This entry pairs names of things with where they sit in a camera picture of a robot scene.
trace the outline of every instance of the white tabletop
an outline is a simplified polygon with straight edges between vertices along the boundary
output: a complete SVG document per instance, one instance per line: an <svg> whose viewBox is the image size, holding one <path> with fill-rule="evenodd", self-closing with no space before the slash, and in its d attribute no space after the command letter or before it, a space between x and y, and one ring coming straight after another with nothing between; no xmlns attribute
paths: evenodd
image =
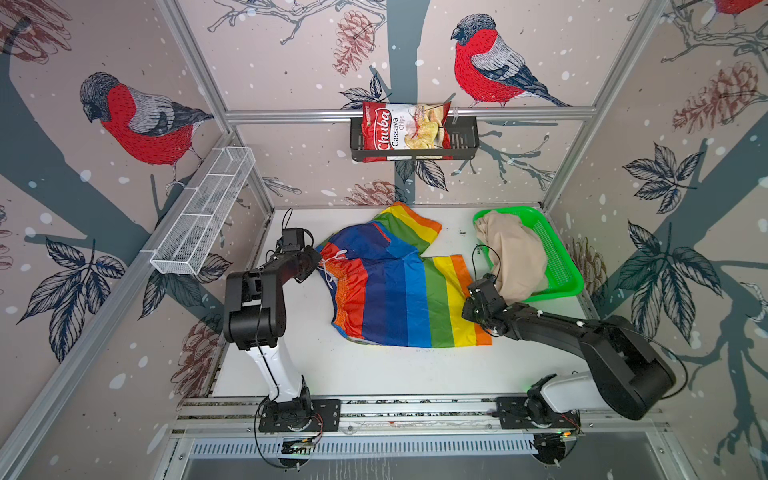
<svg viewBox="0 0 768 480"><path fill-rule="evenodd" d="M424 257L462 254L472 274L469 255L477 240L472 216L478 208L414 208L419 215L443 228ZM285 210L277 210L266 236L263 252L280 237ZM291 227L310 230L316 242L336 231L371 220L371 208L294 210ZM475 255L478 275L488 270L485 259ZM344 339L331 325L333 305L319 273L300 285L289 281L283 291L287 328L283 337L299 372L313 395L431 395L524 392L551 373L585 371L584 360L550 346L507 338L492 346L423 349L359 345ZM536 302L545 312L585 318L575 297ZM227 347L214 396L261 396L267 386L256 363L232 344Z"/></svg>

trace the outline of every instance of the white mesh shelf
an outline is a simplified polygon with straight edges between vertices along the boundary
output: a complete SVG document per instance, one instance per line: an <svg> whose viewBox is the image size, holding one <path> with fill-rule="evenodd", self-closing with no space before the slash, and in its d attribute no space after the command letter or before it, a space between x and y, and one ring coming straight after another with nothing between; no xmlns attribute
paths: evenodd
<svg viewBox="0 0 768 480"><path fill-rule="evenodd" d="M160 273L197 275L256 163L247 147L225 147L150 262Z"/></svg>

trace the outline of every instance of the chip bag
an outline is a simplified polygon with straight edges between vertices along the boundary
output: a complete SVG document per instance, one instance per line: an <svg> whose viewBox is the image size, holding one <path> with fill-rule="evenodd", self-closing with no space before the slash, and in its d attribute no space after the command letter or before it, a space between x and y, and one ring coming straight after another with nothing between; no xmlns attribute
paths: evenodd
<svg viewBox="0 0 768 480"><path fill-rule="evenodd" d="M445 134L447 104L362 104L363 150L425 150L450 148ZM419 159L451 160L453 157L424 156ZM410 160L411 157L366 157L364 162Z"/></svg>

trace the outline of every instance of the green plastic tray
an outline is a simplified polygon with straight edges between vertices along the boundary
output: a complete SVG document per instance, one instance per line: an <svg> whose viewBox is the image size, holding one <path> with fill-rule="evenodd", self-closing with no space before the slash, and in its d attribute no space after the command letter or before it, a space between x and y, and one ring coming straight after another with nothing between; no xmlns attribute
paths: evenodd
<svg viewBox="0 0 768 480"><path fill-rule="evenodd" d="M547 280L549 287L541 292L534 293L525 302L535 302L538 300L549 300L561 298L563 296L575 296L584 289L584 278L568 255L568 251L563 247L563 243L558 235L552 230L552 226L547 221L547 217L535 208L531 207L509 207L495 208L493 210L481 210L474 218L472 225L478 218L483 217L488 212L499 212L500 214L511 214L520 217L523 225L530 228L541 238L544 245L544 252L547 253ZM482 249L485 252L485 259L488 265L493 268L493 262L488 255L488 249Z"/></svg>

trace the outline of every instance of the bullfinch illustration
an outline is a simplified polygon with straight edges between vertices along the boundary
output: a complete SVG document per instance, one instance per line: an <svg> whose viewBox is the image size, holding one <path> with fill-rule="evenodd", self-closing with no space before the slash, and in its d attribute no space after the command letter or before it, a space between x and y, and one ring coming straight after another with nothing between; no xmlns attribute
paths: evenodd
<svg viewBox="0 0 768 480"><path fill-rule="evenodd" d="M80 101L88 121L99 119L104 129L136 160L173 166L174 179L166 186L166 192L174 185L183 186L176 180L176 162L187 150L195 153L192 148L195 130L214 117L197 108L184 107L164 95L140 92L104 72L85 79L80 87Z"/></svg>
<svg viewBox="0 0 768 480"><path fill-rule="evenodd" d="M475 100L472 106L484 101L503 107L512 98L539 97L559 107L570 107L550 95L525 65L525 59L504 43L490 15L462 18L451 39L456 40L456 81Z"/></svg>
<svg viewBox="0 0 768 480"><path fill-rule="evenodd" d="M678 7L678 10L682 10L683 8L690 7L691 5L695 5L699 2L703 2L704 0L691 0L688 3L683 3L680 7ZM733 15L733 29L736 28L742 28L743 25L739 25L739 23L736 20L736 17L743 12L744 10L747 10L748 8L752 8L753 6L757 5L758 3L762 2L763 0L707 0L709 3L714 3L714 14L716 13L725 13L728 15ZM710 22L712 22L713 18L715 18L715 15L712 14L712 18L707 22L705 25L708 26Z"/></svg>

